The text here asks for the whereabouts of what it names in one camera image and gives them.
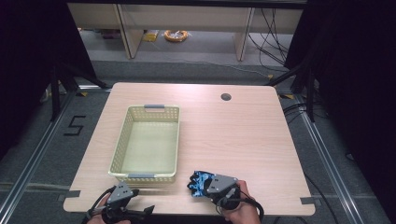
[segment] yellow plastic basket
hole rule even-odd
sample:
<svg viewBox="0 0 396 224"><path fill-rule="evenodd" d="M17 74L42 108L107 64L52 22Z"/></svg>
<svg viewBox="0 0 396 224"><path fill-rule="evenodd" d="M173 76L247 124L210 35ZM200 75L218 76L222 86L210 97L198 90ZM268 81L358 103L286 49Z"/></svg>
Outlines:
<svg viewBox="0 0 396 224"><path fill-rule="evenodd" d="M177 105L130 106L108 173L130 185L174 182L179 117Z"/></svg>

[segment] wooden table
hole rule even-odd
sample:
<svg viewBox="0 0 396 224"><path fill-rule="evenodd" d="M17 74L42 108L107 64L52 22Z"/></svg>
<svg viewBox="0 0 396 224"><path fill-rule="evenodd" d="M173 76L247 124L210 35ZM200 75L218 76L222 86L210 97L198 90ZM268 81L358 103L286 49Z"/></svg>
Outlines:
<svg viewBox="0 0 396 224"><path fill-rule="evenodd" d="M231 100L221 99L223 93ZM179 105L180 134L176 182L141 189L129 209L155 204L154 214L215 215L207 198L192 198L187 188L194 170L247 181L265 215L310 216L313 204L276 91L272 87L117 83L114 85L67 198L68 212L86 212L118 180L108 168L130 105Z"/></svg>

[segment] floor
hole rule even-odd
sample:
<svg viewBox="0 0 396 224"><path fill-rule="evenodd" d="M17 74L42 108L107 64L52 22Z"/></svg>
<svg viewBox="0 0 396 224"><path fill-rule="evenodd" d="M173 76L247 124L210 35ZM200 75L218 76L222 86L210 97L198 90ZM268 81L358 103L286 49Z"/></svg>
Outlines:
<svg viewBox="0 0 396 224"><path fill-rule="evenodd" d="M271 78L287 69L281 67L282 54L279 51L280 43L287 48L290 45L292 35L278 35L276 38L269 37L269 42L275 46L265 44L265 49L276 56L280 62L260 53L253 41L247 43L245 59L242 62L236 60L233 47L233 34L214 32L189 32L189 37L180 43L170 43L164 40L163 31L159 32L155 42L142 42L134 59L127 59L122 41L116 39L103 39L95 30L80 31L86 49L98 68L103 63L173 63L181 64L207 64L218 66L219 69L233 69L241 74L255 74L261 78ZM266 35L252 34L252 39L261 46L263 37ZM247 68L259 67L262 70L251 71ZM118 79L113 70L106 73L99 72L104 79ZM79 80L81 84L90 84ZM288 95L288 86L292 82L285 81L277 88L281 104L284 108L300 103L304 95L292 97ZM24 192L17 195L18 205L11 207L11 217L8 223L24 223L29 215L33 223L76 223L80 222L82 214L70 214L62 211L64 195L66 194L74 174L77 171L80 158L84 154L84 147L88 144L90 134L94 130L95 123L100 117L101 110L89 111L90 107L104 105L108 92L92 91L89 97L63 95L64 104L69 104L69 109L64 112L64 120L60 121L59 127L55 128L55 134L48 133L51 125L50 103L43 102L43 106L37 109L34 118L28 124L23 141L9 151L4 160L0 162L0 200L9 197L9 192L15 188L14 183L20 183L20 174L25 172L25 165L37 159L38 165L32 171L33 174L25 181L28 183ZM87 114L84 119L84 129L81 136L74 141L64 137L68 130L69 119L76 114ZM303 170L307 174L308 186L315 200L317 212L312 217L266 217L263 223L390 223L370 187L365 182L359 167L353 160L346 157L347 148L337 135L331 120L326 117L322 107L315 107L316 122L310 123L304 113L304 109L291 110L286 113L287 122L293 137L296 149L301 160ZM313 136L319 133L317 141ZM42 142L43 136L50 136L48 143ZM37 146L49 145L49 149L43 155L35 154ZM188 217L153 217L150 223L219 223L219 219L206 220L195 219L191 222Z"/></svg>

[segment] human hand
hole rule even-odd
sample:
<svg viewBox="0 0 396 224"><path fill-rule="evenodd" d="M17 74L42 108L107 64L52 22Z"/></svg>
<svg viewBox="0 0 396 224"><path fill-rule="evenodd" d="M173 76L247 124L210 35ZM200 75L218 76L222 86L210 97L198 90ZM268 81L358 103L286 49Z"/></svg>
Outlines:
<svg viewBox="0 0 396 224"><path fill-rule="evenodd" d="M239 180L236 183L241 189L241 199L253 199L248 193L247 182ZM222 209L222 214L227 221L233 224L260 224L259 215L255 206L250 203L241 202L234 210Z"/></svg>
<svg viewBox="0 0 396 224"><path fill-rule="evenodd" d="M98 204L98 207L105 205L108 197L110 197L110 194L107 194ZM103 220L102 220L102 214L98 214L93 216L90 221L87 222L87 224L106 224ZM131 221L129 220L123 220L120 222L117 222L117 224L131 224Z"/></svg>

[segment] table top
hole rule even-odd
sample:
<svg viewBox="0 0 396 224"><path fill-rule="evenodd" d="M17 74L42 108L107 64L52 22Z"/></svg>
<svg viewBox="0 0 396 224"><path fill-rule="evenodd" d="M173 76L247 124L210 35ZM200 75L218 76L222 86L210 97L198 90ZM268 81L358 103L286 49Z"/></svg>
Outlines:
<svg viewBox="0 0 396 224"><path fill-rule="evenodd" d="M221 99L223 93L231 100ZM187 188L195 170L247 181L265 215L310 216L313 204L290 131L272 87L117 83L114 85L70 190L64 210L86 212L119 181L107 172L130 105L178 105L180 131L176 181L140 189L128 209L155 205L154 214L215 215L207 198L192 198Z"/></svg>

